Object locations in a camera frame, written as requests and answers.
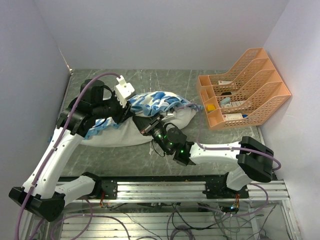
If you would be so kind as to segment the white pillow insert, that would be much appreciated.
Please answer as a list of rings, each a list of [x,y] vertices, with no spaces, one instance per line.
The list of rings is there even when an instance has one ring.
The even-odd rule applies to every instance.
[[[165,117],[165,123],[172,123],[179,129],[185,128],[197,111],[191,107],[179,109],[171,117]],[[97,135],[90,136],[80,142],[81,145],[100,148],[130,147],[148,143],[153,138],[142,135],[132,119],[127,119],[118,128],[113,126],[101,130]]]

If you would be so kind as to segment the blue houndstooth bear pillowcase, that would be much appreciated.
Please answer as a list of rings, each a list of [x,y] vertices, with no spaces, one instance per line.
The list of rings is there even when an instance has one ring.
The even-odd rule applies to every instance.
[[[188,105],[190,102],[180,95],[167,91],[154,91],[138,93],[129,99],[131,103],[131,110],[139,117],[154,117],[156,114],[160,114],[162,117],[167,117],[167,112],[171,109],[176,112],[177,110],[184,108],[193,108],[197,110],[194,105]],[[120,124],[116,124],[114,120],[109,117],[107,119],[99,117],[92,128],[90,128],[83,140],[87,140],[89,137],[97,135],[100,131],[114,127],[118,128]]]

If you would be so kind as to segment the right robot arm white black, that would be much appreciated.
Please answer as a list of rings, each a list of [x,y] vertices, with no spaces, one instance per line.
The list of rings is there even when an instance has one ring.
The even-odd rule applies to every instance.
[[[173,156],[182,166],[236,164],[236,169],[227,172],[220,185],[220,192],[226,198],[233,197],[253,181],[269,183],[272,180],[274,153],[252,137],[244,136],[241,141],[227,144],[201,144],[188,141],[175,124],[165,123],[160,116],[132,119],[141,135],[150,136],[164,155]]]

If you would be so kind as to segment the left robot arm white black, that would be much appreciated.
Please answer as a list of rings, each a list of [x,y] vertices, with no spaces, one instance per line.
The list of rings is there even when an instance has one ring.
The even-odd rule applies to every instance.
[[[57,182],[96,120],[113,118],[118,124],[132,116],[129,99],[136,94],[135,89],[123,76],[117,81],[114,90],[101,80],[88,79],[81,85],[79,96],[60,114],[51,143],[32,175],[21,187],[13,187],[9,192],[9,197],[23,210],[52,222],[72,201],[101,195],[102,180],[93,173],[85,172],[61,186]],[[111,93],[108,99],[103,99],[105,90]]]

